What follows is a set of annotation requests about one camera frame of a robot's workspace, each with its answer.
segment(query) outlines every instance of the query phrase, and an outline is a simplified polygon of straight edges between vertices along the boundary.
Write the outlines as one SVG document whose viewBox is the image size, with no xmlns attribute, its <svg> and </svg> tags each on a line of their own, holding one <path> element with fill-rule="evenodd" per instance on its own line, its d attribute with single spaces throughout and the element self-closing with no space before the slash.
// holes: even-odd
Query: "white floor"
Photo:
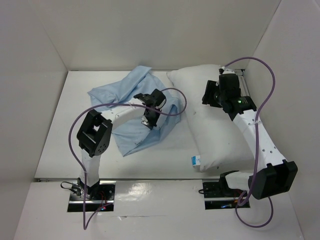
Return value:
<svg viewBox="0 0 320 240">
<path fill-rule="evenodd" d="M 129 71 L 70 71 L 48 133 L 35 174 L 40 179 L 76 179 L 80 166 L 68 146 L 68 133 L 74 119 L 91 107 L 87 94 L 94 87 L 122 80 Z M 166 87 L 172 87 L 165 71 L 152 72 Z M 72 144 L 78 156 L 80 148 L 75 127 Z M 198 155 L 198 148 L 188 127 L 186 116 L 159 144 L 143 151 L 122 157 L 111 137 L 110 145 L 101 157 L 99 174 L 102 179 L 203 179 L 214 178 L 220 173 L 243 166 L 200 173 L 193 169 L 191 157 Z"/>
<path fill-rule="evenodd" d="M 205 210 L 201 180 L 117 181 L 114 211 L 98 213 L 86 231 L 82 213 L 67 212 L 59 182 L 31 184 L 15 240 L 303 240 L 288 193 L 272 197 L 274 216 L 262 229 L 244 226 L 234 209 Z M 239 210 L 251 224 L 270 216 L 267 199 Z"/>
</svg>

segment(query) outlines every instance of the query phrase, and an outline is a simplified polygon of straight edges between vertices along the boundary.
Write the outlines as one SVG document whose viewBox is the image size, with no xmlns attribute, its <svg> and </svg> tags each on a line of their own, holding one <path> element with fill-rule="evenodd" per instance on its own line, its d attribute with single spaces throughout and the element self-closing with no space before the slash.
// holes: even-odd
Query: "white wall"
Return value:
<svg viewBox="0 0 320 240">
<path fill-rule="evenodd" d="M 205 210 L 201 188 L 200 179 L 117 181 L 114 211 L 96 214 L 84 231 L 82 212 L 67 212 L 68 190 L 59 182 L 33 182 L 14 240 L 303 240 L 289 194 L 273 198 L 272 222 L 255 229 L 234 209 Z M 45 199 L 54 199 L 50 207 Z M 242 219 L 265 223 L 268 199 L 250 205 L 239 210 Z"/>
<path fill-rule="evenodd" d="M 273 97 L 262 110 L 272 139 L 295 161 L 298 174 L 290 196 L 306 240 L 320 234 L 320 0 L 282 0 L 254 56 L 275 72 Z M 271 77 L 250 61 L 246 80 L 259 106 L 269 93 Z"/>
<path fill-rule="evenodd" d="M 14 237 L 67 70 L 31 6 L 0 2 L 0 239 Z"/>
<path fill-rule="evenodd" d="M 252 56 L 280 2 L 30 1 L 69 70 L 169 70 Z"/>
</svg>

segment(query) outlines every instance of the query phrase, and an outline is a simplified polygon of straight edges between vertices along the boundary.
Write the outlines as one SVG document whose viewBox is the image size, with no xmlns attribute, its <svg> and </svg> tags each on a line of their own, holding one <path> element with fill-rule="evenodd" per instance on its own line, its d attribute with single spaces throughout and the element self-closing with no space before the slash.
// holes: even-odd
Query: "cable connector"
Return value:
<svg viewBox="0 0 320 240">
<path fill-rule="evenodd" d="M 225 70 L 226 70 L 226 67 L 222 66 L 221 68 L 219 68 L 219 74 L 223 74 Z"/>
</svg>

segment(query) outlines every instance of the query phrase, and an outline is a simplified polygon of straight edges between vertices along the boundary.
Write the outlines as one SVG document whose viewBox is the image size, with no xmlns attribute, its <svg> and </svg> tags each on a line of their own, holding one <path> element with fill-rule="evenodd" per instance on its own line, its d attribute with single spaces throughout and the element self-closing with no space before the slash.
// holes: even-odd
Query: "light blue cloth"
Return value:
<svg viewBox="0 0 320 240">
<path fill-rule="evenodd" d="M 137 66 L 124 79 L 118 82 L 95 87 L 88 92 L 91 104 L 126 103 L 136 94 L 151 94 L 154 89 L 165 89 L 164 84 L 149 73 L 151 67 Z M 171 96 L 169 91 L 163 92 L 166 104 L 162 108 L 164 113 L 176 114 L 181 111 L 181 101 Z M 97 111 L 110 108 L 99 107 Z M 156 127 L 150 130 L 141 124 L 142 118 L 130 120 L 113 130 L 115 142 L 123 156 L 127 156 L 162 141 L 180 121 L 178 116 L 160 115 Z"/>
</svg>

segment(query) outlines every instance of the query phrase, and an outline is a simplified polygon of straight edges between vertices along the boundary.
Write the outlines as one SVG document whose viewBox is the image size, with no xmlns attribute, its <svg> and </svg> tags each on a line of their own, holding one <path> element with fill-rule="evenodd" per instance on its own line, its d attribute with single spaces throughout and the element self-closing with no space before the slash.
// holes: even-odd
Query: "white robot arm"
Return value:
<svg viewBox="0 0 320 240">
<path fill-rule="evenodd" d="M 142 117 L 141 123 L 149 129 L 156 127 L 160 113 L 154 112 L 152 109 L 161 111 L 165 103 L 165 95 L 155 89 L 151 94 L 135 95 L 129 102 L 126 102 L 126 106 L 118 105 L 102 112 L 96 110 L 88 112 L 77 133 L 77 138 L 82 149 L 81 162 L 86 169 L 86 192 L 89 198 L 93 197 L 99 187 L 100 158 L 109 146 L 112 130 L 138 117 Z M 134 106 L 141 104 L 150 109 Z M 82 169 L 78 184 L 84 188 L 84 182 L 85 173 Z"/>
<path fill-rule="evenodd" d="M 239 78 L 234 73 L 224 74 L 220 69 L 219 81 L 209 80 L 206 85 L 202 104 L 222 108 L 242 132 L 252 154 L 256 155 L 256 128 L 258 128 L 258 165 L 252 195 L 263 199 L 289 191 L 297 174 L 294 161 L 287 162 L 279 152 L 261 119 L 256 120 L 257 107 L 249 96 L 241 96 Z M 219 183 L 223 192 L 230 189 L 248 191 L 253 174 L 230 171 L 220 175 Z"/>
</svg>

